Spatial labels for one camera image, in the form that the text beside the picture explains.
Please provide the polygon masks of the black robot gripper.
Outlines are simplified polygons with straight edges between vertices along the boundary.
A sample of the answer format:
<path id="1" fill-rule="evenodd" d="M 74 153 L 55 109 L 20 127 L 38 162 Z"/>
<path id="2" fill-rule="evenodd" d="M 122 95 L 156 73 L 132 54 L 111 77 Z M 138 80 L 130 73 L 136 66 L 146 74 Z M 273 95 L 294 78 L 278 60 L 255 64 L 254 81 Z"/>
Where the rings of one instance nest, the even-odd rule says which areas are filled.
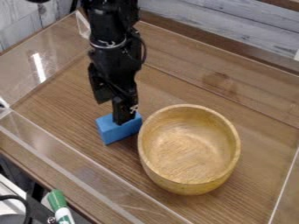
<path id="1" fill-rule="evenodd" d="M 136 118 L 136 72 L 146 61 L 146 43 L 130 40 L 114 49 L 88 52 L 88 81 L 98 104 L 112 100 L 112 120 L 123 125 Z"/>

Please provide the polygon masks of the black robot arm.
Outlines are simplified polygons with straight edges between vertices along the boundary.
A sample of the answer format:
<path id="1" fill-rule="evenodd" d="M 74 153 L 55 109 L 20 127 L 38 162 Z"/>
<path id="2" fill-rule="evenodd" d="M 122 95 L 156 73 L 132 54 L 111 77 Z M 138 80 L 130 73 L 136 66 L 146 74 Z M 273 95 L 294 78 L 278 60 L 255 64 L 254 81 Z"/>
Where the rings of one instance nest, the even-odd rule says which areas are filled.
<path id="1" fill-rule="evenodd" d="M 88 17 L 88 80 L 99 104 L 112 101 L 112 122 L 136 117 L 136 73 L 147 58 L 146 42 L 135 24 L 138 0 L 82 0 Z"/>

